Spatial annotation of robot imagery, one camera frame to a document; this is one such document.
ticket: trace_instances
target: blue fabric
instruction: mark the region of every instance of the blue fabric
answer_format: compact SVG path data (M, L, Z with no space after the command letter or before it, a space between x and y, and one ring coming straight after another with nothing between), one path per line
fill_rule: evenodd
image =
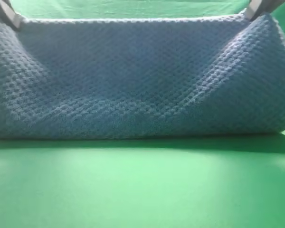
M0 21L0 137L285 130L285 38L242 14Z

